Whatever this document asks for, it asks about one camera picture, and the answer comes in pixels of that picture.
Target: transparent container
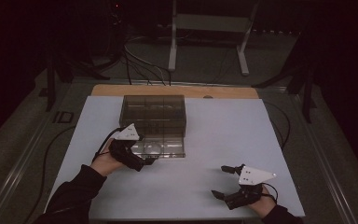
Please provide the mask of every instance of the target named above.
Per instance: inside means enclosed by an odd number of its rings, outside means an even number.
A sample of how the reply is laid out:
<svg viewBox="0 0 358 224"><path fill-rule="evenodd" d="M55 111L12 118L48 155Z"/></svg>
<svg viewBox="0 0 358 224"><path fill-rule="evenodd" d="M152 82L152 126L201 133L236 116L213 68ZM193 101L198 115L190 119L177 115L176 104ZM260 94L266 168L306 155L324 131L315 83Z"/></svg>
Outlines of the transparent container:
<svg viewBox="0 0 358 224"><path fill-rule="evenodd" d="M183 158L186 156L186 108L183 95L126 95L120 126L134 123L145 138L132 147L142 158Z"/></svg>

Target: human hand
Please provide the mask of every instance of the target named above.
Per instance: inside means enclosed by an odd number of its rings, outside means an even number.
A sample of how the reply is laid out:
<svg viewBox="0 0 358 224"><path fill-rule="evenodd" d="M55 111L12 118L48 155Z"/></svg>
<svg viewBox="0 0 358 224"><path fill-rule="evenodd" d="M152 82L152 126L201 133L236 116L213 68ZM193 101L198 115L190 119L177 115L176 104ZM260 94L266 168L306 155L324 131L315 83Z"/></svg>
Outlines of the human hand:
<svg viewBox="0 0 358 224"><path fill-rule="evenodd" d="M112 141L115 140L111 138L107 141L103 151L101 152L101 155L99 155L90 166L92 169L94 169L102 176L110 175L116 169L124 166L123 163L115 160L115 158L113 158L109 153L109 146L112 143Z"/></svg>
<svg viewBox="0 0 358 224"><path fill-rule="evenodd" d="M263 194L269 194L267 188L263 185ZM276 203L270 197L261 196L260 200L249 204L248 206L254 210L261 218L269 214L269 212L275 207Z"/></svg>

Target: dark background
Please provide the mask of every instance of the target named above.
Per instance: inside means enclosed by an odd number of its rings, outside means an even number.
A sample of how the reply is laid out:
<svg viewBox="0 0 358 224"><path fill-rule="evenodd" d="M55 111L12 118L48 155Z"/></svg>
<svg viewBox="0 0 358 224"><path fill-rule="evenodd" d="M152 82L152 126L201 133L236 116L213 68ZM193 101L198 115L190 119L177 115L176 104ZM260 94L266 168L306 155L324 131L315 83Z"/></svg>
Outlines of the dark background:
<svg viewBox="0 0 358 224"><path fill-rule="evenodd" d="M204 13L241 13L241 6L229 10L219 1L208 3ZM92 55L119 50L119 37L113 38L110 49L104 48L109 41L104 34L117 35L115 25L107 19L111 12L106 10L107 4L0 0L0 127L34 88L34 78L46 68L48 43L55 43L84 62L90 62ZM179 7L197 11L202 4L184 0ZM120 3L120 11L115 13L124 23L153 37L158 35L157 24L171 22L171 12L170 1L131 0ZM300 59L317 62L314 82L320 85L358 158L358 1L264 0L257 11L254 34L262 35L264 31L298 35L283 71L301 63Z"/></svg>

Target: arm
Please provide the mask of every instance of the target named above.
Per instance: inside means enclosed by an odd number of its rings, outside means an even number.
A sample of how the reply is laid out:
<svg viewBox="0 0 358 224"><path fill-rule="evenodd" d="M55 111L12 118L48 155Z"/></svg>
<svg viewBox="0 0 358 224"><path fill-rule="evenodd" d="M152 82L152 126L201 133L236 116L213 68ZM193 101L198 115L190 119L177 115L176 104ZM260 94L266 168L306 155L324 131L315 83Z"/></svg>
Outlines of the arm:
<svg viewBox="0 0 358 224"><path fill-rule="evenodd" d="M263 193L269 194L263 186ZM294 217L287 208L277 205L270 197L261 197L259 201L248 205L253 209L265 224L302 224L300 217Z"/></svg>
<svg viewBox="0 0 358 224"><path fill-rule="evenodd" d="M109 153L97 157L90 165L82 165L79 174L61 184L51 197L46 213L34 223L89 223L91 200L98 195L106 177L123 166Z"/></svg>

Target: black cable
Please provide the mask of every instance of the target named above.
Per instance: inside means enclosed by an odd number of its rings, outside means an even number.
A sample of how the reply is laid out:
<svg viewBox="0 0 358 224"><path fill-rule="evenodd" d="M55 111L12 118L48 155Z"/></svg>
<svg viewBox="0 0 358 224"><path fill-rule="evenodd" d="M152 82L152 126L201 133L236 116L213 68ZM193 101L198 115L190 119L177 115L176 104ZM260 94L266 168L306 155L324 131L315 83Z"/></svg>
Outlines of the black cable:
<svg viewBox="0 0 358 224"><path fill-rule="evenodd" d="M169 76L169 85L171 86L172 74L171 74L170 70L168 70L167 68L164 68L164 67L161 67L161 66L158 66L158 65L155 65L155 64L152 64L152 63L148 63L148 62L146 62L146 61L143 61L143 60L139 59L138 57L136 57L135 55L133 55L131 52L129 52L126 48L124 48L124 50L125 50L132 58L134 58L135 60L137 60L137 61L139 61L139 62L141 62L141 63L148 64L148 65L150 65L150 66L155 66L155 67L157 67L157 68L159 68L159 69L162 69L162 70L166 71L166 72L168 73L168 76Z"/></svg>
<svg viewBox="0 0 358 224"><path fill-rule="evenodd" d="M135 65L132 65L132 64L128 64L129 67L131 67L139 76L143 77L144 79L147 80L147 85L150 84L150 85L153 85L151 82L150 82L150 79L149 77L145 76L144 74L142 74L139 69L135 66Z"/></svg>
<svg viewBox="0 0 358 224"><path fill-rule="evenodd" d="M101 156L101 155L103 155L103 154L107 154L107 153L110 153L110 152L109 152L109 151L107 151L107 152L103 152L103 153L98 154L98 156Z"/></svg>
<svg viewBox="0 0 358 224"><path fill-rule="evenodd" d="M274 200L274 202L275 203L278 203L278 191L272 186L272 185L270 185L270 184L268 184L268 183L262 183L263 185L267 185L267 186L269 186L269 187L271 187L271 188L273 188L274 190L275 190L275 194L277 195L275 198L272 196L272 195L266 195L266 196L270 196L270 197L272 197L272 199Z"/></svg>
<svg viewBox="0 0 358 224"><path fill-rule="evenodd" d="M274 130L276 130L276 132L278 133L278 135L280 136L280 138L281 138L281 145L280 145L280 147L282 148L282 144L283 144L283 135L282 135L282 133L281 133L281 131L279 130L279 128L278 128L278 126L276 125L276 123L272 120L272 119L269 119L269 121L271 121L271 123L272 123L272 126L274 127Z"/></svg>
<svg viewBox="0 0 358 224"><path fill-rule="evenodd" d="M43 167L42 167L42 180L41 180L41 188L39 190L39 195L37 196L36 202L34 203L34 207L31 209L31 212L28 214L28 217L25 219L24 224L28 222L29 218L31 217L31 215L34 213L34 210L36 209L37 205L40 203L40 200L42 199L42 195L43 195L43 188L45 187L45 176L46 176L46 163L47 163L47 159L48 159L48 152L51 148L51 145L54 143L54 141L61 136L61 134L74 129L75 126L71 126L69 128L66 128L64 130L62 130L60 133L58 133L48 144L48 147L46 148L45 151L45 156L43 158Z"/></svg>
<svg viewBox="0 0 358 224"><path fill-rule="evenodd" d="M289 140L289 135L290 135L290 132L291 132L291 129L292 129L291 123L290 123L290 119L289 119L289 117L287 116L287 114L286 114L282 109L280 109L278 106L276 106L276 105L274 105L274 104L272 104L272 103L266 102L266 101L264 101L264 104L266 104L266 105L271 105L271 106L275 107L275 108L278 109L278 110L284 115L284 117L286 118L287 127L288 127L288 128L287 128L286 138L284 139L284 141L283 141L283 143L282 143L282 146L281 146L281 148L282 148L282 150L283 150L284 147L286 146L287 141Z"/></svg>
<svg viewBox="0 0 358 224"><path fill-rule="evenodd" d="M94 71L102 72L104 70L107 70L108 68L115 66L117 63L118 63L118 58L116 59L116 58L110 57L109 62L91 66L90 69L92 69Z"/></svg>
<svg viewBox="0 0 358 224"><path fill-rule="evenodd" d="M144 70L148 71L149 73L151 73L152 75L154 75L155 77L157 77L157 79L159 79L159 80L161 81L161 83L162 83L164 86L166 86L164 80L163 80L161 77L159 77L156 73L154 73L153 71L151 71L150 69L148 69L148 68L146 68L146 67L144 67L144 66L142 66L142 65L140 65L140 64L138 64L138 63L136 63L136 62L134 62L134 61L132 61L132 60L130 60L130 59L129 59L129 62L134 63L134 64L136 64L136 65L142 67Z"/></svg>
<svg viewBox="0 0 358 224"><path fill-rule="evenodd" d="M237 58L237 56L233 57L233 59L231 60L230 65L228 66L228 68L226 69L226 71L224 73L222 72L223 69L223 62L226 60L227 56L228 56L228 52L230 51L230 49L227 49L225 52L225 56L223 61L220 63L220 69L219 69L219 73L214 77L214 79L211 81L211 85L216 84L222 77L224 77L226 75L226 73L228 72L228 70L232 67L232 65L235 62L235 59Z"/></svg>
<svg viewBox="0 0 358 224"><path fill-rule="evenodd" d="M129 68L129 58L127 57L127 54L124 53L124 58L126 59L126 65L127 65L127 78L129 79L130 85L132 85L131 77L130 77L130 68Z"/></svg>
<svg viewBox="0 0 358 224"><path fill-rule="evenodd" d="M94 158L92 158L92 161L95 161L95 159L97 159L97 157L99 157L101 154L101 151L103 150L104 146L106 145L107 141L109 140L110 136L112 136L112 134L116 133L116 132L121 132L123 131L124 128L116 128L114 129L110 134L108 134L106 136L106 138L103 140L103 143L101 144L100 148L98 149L98 151L95 153Z"/></svg>

